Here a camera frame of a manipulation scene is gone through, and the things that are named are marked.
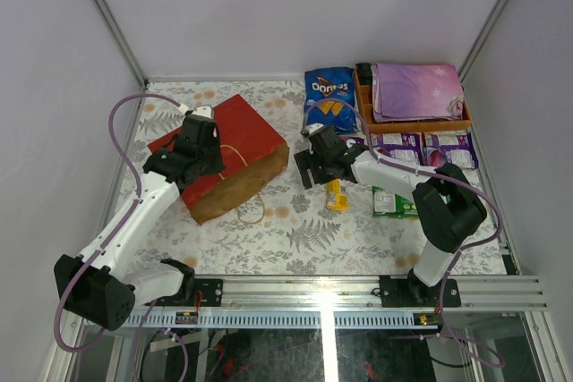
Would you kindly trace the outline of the purple Fox's berries candy bag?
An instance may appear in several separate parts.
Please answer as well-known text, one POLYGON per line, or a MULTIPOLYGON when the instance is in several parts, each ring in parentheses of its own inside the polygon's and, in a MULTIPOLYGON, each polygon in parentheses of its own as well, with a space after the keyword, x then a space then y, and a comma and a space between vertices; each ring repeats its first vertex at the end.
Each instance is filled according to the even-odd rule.
POLYGON ((346 146, 350 149, 354 146, 359 148, 367 149, 367 142, 363 137, 359 136, 342 136, 342 140, 345 142, 346 146))

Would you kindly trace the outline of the yellow snack packet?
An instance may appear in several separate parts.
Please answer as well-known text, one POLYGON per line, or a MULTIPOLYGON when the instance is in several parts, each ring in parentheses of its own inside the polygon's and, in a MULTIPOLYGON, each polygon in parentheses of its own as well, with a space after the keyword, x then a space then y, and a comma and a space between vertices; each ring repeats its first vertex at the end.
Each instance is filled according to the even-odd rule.
POLYGON ((326 207, 334 211, 346 211, 349 209, 346 188, 339 179, 332 180, 327 184, 326 207))

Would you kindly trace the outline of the red brown paper bag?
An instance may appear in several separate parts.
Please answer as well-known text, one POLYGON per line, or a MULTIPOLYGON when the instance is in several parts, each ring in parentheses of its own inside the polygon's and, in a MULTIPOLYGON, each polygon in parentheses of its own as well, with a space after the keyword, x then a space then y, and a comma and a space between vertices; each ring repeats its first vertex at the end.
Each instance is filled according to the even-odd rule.
POLYGON ((219 174, 195 176, 183 156, 174 152, 182 125, 152 142, 143 172, 174 183, 194 221, 205 222, 237 209, 260 191, 288 164, 289 147, 273 127, 241 96, 212 107, 218 125, 225 168, 219 174))

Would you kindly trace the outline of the blue Doritos chip bag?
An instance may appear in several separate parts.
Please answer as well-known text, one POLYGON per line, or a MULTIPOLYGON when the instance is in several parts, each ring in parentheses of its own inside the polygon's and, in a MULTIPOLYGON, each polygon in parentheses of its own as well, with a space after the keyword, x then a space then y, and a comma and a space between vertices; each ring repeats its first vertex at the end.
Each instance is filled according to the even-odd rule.
POLYGON ((355 112, 355 85, 353 70, 348 67, 330 67, 307 71, 304 74, 306 123, 331 126, 336 133, 357 131, 355 112))

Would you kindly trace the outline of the small green yellow candy packet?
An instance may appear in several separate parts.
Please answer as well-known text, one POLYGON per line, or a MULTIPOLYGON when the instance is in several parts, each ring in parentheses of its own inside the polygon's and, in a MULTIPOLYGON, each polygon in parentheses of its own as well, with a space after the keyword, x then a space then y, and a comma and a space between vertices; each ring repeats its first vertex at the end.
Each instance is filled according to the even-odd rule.
POLYGON ((372 186, 372 215, 418 218, 418 211, 414 202, 380 187, 372 186))

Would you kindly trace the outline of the purple snack packet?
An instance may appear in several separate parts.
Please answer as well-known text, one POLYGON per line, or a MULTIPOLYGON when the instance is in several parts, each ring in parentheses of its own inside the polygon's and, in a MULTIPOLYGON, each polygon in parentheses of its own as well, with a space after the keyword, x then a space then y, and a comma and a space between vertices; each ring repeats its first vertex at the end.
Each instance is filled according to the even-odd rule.
POLYGON ((479 167, 469 132, 424 133, 423 155, 427 166, 441 167, 451 163, 462 169, 475 170, 479 167))
POLYGON ((371 134, 372 145, 380 154, 423 166, 421 135, 418 133, 371 134))

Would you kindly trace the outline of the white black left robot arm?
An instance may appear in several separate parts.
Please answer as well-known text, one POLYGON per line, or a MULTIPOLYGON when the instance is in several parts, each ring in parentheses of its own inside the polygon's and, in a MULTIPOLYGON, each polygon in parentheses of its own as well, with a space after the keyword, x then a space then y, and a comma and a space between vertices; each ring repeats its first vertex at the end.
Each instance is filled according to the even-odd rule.
POLYGON ((135 272, 130 269, 131 259, 188 186, 223 169, 212 109, 201 106, 187 112, 179 132, 146 160, 131 200, 78 256, 63 255, 56 262, 56 285, 64 309, 115 331, 137 306, 152 301, 190 303, 196 294, 193 268, 163 259, 155 268, 135 272))

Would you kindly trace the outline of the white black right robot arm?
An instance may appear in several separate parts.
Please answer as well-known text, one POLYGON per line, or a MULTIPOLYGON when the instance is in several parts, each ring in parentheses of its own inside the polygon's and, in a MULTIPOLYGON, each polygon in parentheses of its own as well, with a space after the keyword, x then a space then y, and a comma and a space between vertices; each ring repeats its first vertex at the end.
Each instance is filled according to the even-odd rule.
POLYGON ((319 123, 304 127, 301 134, 309 148, 296 153, 295 162, 305 189, 339 179, 378 187, 415 204, 426 244, 407 290, 414 303, 432 303, 455 254, 487 217, 478 190, 451 163, 417 166, 384 156, 371 144, 347 145, 319 123))

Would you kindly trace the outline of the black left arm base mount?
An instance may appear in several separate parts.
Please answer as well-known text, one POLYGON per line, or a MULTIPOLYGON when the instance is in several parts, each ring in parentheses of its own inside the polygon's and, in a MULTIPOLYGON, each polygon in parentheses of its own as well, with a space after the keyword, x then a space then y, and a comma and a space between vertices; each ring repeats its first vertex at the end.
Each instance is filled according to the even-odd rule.
POLYGON ((156 304, 162 307, 220 307, 224 281, 217 278, 200 278, 187 282, 178 293, 160 297, 156 304))

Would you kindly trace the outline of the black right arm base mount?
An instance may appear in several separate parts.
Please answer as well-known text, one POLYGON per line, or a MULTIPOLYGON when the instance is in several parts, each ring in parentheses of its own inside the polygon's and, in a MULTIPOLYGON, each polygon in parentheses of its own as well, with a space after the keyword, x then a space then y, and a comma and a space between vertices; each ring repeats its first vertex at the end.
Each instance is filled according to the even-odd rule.
POLYGON ((460 308, 461 297, 454 279, 429 287, 414 276, 379 276, 381 305, 384 308, 460 308))

